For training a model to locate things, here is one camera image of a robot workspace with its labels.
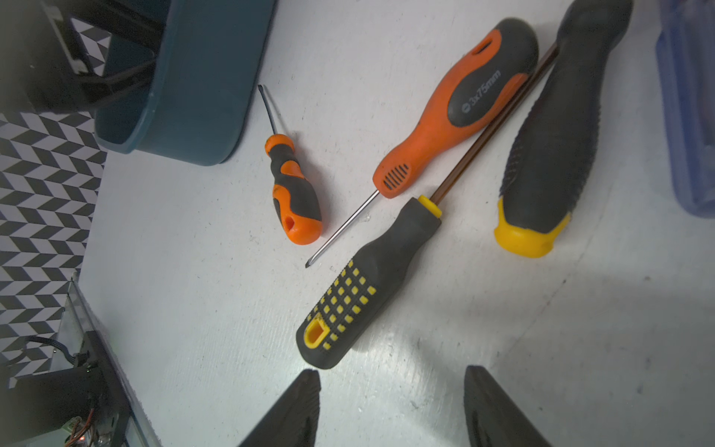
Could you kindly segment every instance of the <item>teal plastic bin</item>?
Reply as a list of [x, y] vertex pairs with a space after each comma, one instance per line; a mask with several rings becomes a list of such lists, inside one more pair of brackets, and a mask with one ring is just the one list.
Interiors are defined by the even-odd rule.
[[[138, 149], [210, 166], [240, 139], [275, 0], [172, 0], [132, 5], [166, 24], [150, 86], [97, 110], [95, 136], [107, 149]], [[105, 74], [151, 58], [112, 37]]]

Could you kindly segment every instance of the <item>black screwdriver handle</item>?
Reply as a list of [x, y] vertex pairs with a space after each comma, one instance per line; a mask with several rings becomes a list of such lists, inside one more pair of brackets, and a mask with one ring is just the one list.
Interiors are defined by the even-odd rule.
[[596, 155], [606, 61], [632, 9], [632, 0], [576, 0], [566, 12], [555, 66], [507, 161], [495, 230], [505, 249], [544, 256], [568, 224]]
[[360, 248], [295, 333], [300, 355], [316, 368], [337, 365], [405, 282], [417, 250], [437, 231], [442, 212], [412, 198], [392, 226]]

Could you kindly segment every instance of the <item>black and yellow screwdriver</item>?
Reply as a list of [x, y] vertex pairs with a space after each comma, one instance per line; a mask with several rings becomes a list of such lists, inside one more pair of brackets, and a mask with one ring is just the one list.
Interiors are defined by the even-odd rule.
[[305, 267], [311, 266], [378, 195], [391, 199], [402, 194], [435, 157], [489, 124], [533, 72], [537, 60], [538, 43], [531, 27], [519, 19], [499, 22], [447, 72], [410, 136], [376, 169], [376, 191]]
[[534, 75], [484, 129], [432, 197], [410, 199], [385, 234], [355, 253], [295, 333], [298, 349], [305, 361], [323, 369], [337, 365], [402, 287], [415, 253], [441, 224], [439, 203], [543, 77], [555, 56], [556, 45], [546, 52]]
[[258, 91], [263, 98], [273, 130], [273, 135], [266, 141], [265, 149], [270, 157], [270, 170], [275, 179], [273, 185], [275, 212], [291, 242], [298, 245], [313, 243], [322, 233], [322, 216], [317, 195], [300, 170], [300, 164], [295, 158], [293, 140], [275, 130], [264, 87], [259, 85]]
[[571, 220], [596, 157], [601, 84], [626, 33], [632, 0], [578, 0], [556, 41], [559, 56], [506, 164], [494, 230], [502, 248], [541, 257]]

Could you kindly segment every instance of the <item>white work surface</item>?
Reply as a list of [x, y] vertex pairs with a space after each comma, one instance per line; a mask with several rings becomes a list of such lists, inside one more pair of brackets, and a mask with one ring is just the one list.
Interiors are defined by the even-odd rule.
[[[474, 138], [306, 270], [374, 190], [378, 161], [497, 22], [525, 19], [545, 51], [569, 4], [280, 1], [259, 80], [320, 198], [324, 237], [307, 247], [275, 215], [259, 96], [219, 166], [109, 154], [79, 284], [165, 447], [233, 447], [249, 433], [309, 367], [295, 345], [309, 309]], [[606, 70], [596, 163], [552, 253], [518, 257], [493, 236], [506, 158], [541, 86], [475, 159], [405, 287], [321, 371], [317, 446], [467, 446], [467, 365], [484, 365], [555, 446], [711, 444], [715, 220], [672, 192], [659, 29], [657, 2], [636, 1]]]

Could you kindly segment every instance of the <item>orange screwdriver handle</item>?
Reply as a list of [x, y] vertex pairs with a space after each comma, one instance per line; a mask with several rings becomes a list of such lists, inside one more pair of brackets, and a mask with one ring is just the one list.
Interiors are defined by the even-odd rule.
[[444, 76], [412, 134], [380, 163], [373, 183], [402, 194], [434, 157], [494, 119], [536, 68], [538, 42], [519, 19], [504, 19]]
[[294, 152], [293, 141], [285, 135], [275, 134], [266, 141], [278, 219], [291, 242], [307, 245], [320, 237], [322, 217], [315, 190], [300, 170]]

